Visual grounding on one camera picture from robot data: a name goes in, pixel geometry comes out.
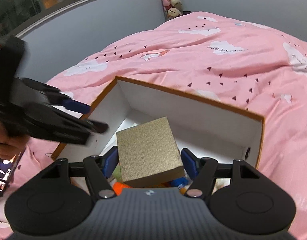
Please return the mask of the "person left hand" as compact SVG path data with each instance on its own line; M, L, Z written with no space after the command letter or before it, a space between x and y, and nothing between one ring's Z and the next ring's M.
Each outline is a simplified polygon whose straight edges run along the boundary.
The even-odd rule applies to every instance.
M29 136L9 137L8 133L0 122L0 159L10 160L25 149Z

